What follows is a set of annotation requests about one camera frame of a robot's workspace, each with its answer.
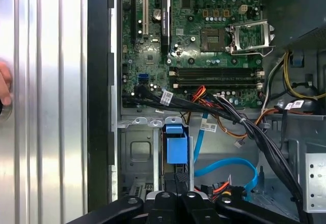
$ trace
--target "aluminum panel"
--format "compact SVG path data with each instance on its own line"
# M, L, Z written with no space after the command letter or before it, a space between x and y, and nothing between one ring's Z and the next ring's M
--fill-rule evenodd
M306 154L304 211L326 212L326 153Z
M87 0L0 0L0 15L1 222L66 223L87 212Z

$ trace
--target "yellow wire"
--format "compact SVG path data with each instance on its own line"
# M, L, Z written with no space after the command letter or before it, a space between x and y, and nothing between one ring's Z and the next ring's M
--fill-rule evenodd
M310 96L305 96L302 95L300 93L297 93L292 87L291 87L291 81L290 81L290 77L289 77L289 69L288 69L288 62L289 62L289 52L286 53L285 58L284 58L284 65L283 65L283 73L284 73L284 80L286 83L286 86L288 87L288 89L291 91L291 93L293 93L295 96L299 97L299 98L310 98L310 99L319 99L319 98L323 98L326 97L326 93L318 95L318 96L314 96L314 97L310 97Z

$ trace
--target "cable bundle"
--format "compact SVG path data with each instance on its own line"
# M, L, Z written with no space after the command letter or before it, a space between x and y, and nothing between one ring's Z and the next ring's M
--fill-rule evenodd
M241 124L245 128L246 134L236 135L233 133L232 136L239 136L240 138L247 136L250 139L255 140L258 148L264 153L274 173L293 195L299 212L300 221L304 223L312 223L310 215L303 211L302 189L298 184L296 177L293 175L289 164L277 145L257 126L266 114L275 113L278 111L277 109L264 111L254 123L248 120L244 114L240 114L226 99L205 94L205 92L202 92L202 88L201 92L196 93L197 96L194 96L193 98L193 100L197 103L172 96L169 106L162 105L160 103L161 97L154 95L144 86L138 87L136 92L139 96L138 98L134 96L124 97L123 102L132 105L146 105L169 111L208 113L218 120L218 123L222 129L224 127L219 121L219 117L230 120L236 124Z

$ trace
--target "pci slot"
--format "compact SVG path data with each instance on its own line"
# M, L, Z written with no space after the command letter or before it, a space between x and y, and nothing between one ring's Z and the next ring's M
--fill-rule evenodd
M143 35L148 35L149 29L149 0L143 0Z
M135 45L136 36L137 36L137 9L136 9L136 0L130 0L130 38L131 43Z
M161 0L161 51L165 54L170 47L170 6L171 0Z

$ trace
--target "red wire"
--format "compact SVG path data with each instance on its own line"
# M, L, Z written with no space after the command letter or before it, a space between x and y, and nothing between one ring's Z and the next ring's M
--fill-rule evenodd
M227 185L229 185L229 182L225 182L221 187L215 189L213 193L218 193L219 191L222 191Z

